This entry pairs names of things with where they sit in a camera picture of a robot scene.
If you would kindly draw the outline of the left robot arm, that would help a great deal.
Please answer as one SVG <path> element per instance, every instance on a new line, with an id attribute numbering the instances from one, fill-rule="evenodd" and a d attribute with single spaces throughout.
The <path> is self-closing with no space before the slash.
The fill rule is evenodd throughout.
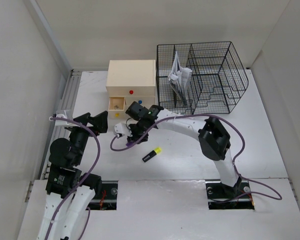
<path id="1" fill-rule="evenodd" d="M 73 240 L 84 212 L 90 211 L 90 201 L 102 192 L 102 178 L 92 174 L 91 169 L 82 173 L 78 166 L 88 139 L 96 140 L 99 134 L 108 131 L 108 112 L 96 116 L 88 112 L 74 119 L 64 112 L 50 120 L 68 130 L 70 135 L 50 145 L 45 208 L 37 239 Z"/>

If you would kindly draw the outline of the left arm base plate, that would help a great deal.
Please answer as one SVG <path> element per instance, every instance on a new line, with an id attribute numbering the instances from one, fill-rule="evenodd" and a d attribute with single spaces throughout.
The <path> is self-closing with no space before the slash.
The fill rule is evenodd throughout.
<path id="1" fill-rule="evenodd" d="M 103 181 L 101 192 L 88 204 L 91 210 L 112 211 L 117 209 L 118 181 Z"/>

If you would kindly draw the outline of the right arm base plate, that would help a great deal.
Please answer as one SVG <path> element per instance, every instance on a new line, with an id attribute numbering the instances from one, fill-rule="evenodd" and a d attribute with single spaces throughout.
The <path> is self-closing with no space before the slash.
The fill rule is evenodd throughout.
<path id="1" fill-rule="evenodd" d="M 222 184 L 220 180 L 205 182 L 209 210 L 254 210 L 248 181 L 237 183 L 234 187 Z"/>

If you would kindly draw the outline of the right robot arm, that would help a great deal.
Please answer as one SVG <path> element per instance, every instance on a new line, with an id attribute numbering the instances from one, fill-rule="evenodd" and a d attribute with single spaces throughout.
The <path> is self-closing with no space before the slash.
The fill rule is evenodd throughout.
<path id="1" fill-rule="evenodd" d="M 147 130 L 151 127 L 191 137 L 199 142 L 202 154 L 214 162 L 219 172 L 222 193 L 227 197 L 233 197 L 240 191 L 242 180 L 233 164 L 230 150 L 231 136 L 218 118 L 210 116 L 205 120 L 195 119 L 158 105 L 146 108 L 136 101 L 127 108 L 125 113 L 137 121 L 129 125 L 131 130 L 131 136 L 127 138 L 129 143 L 139 139 L 146 142 Z"/>

